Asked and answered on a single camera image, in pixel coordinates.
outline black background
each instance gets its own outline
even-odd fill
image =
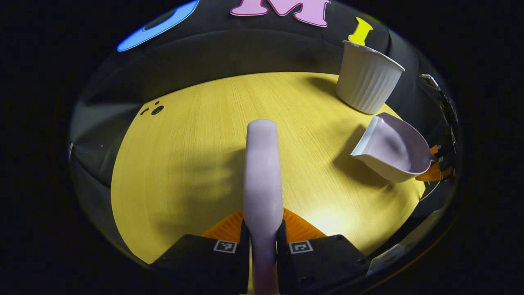
[[[65,156],[70,111],[89,75],[140,25],[181,3],[3,4],[7,293],[177,293],[105,244],[76,207]],[[522,226],[514,220],[523,208],[510,155],[521,127],[520,85],[512,81],[522,54],[511,52],[519,43],[515,7],[508,1],[349,4],[412,42],[448,79],[468,153],[458,192],[464,210],[451,230],[370,293],[517,293]]]

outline round table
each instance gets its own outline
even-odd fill
[[[350,156],[373,116],[336,96],[337,77],[257,73],[145,103],[122,142],[111,186],[115,221],[133,254],[150,264],[182,235],[200,235],[242,209],[247,124],[256,119],[278,126],[284,207],[366,255],[382,245],[424,184],[390,183]],[[398,117],[386,105],[380,112]]]

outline pink letter m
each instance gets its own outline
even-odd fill
[[[268,9],[262,6],[263,0],[242,0],[240,5],[231,9],[232,15],[250,16],[263,15]],[[287,15],[293,8],[302,4],[299,12],[293,15],[301,22],[319,27],[327,27],[328,23],[324,19],[325,8],[329,0],[267,0],[273,10],[280,16]]]

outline lavender dustpan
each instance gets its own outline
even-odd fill
[[[424,137],[387,113],[373,117],[351,156],[391,182],[407,181],[436,162]]]

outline lavender handle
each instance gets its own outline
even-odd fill
[[[253,248],[255,294],[278,294],[275,243],[283,218],[282,179],[277,125],[269,120],[247,126],[243,214]]]

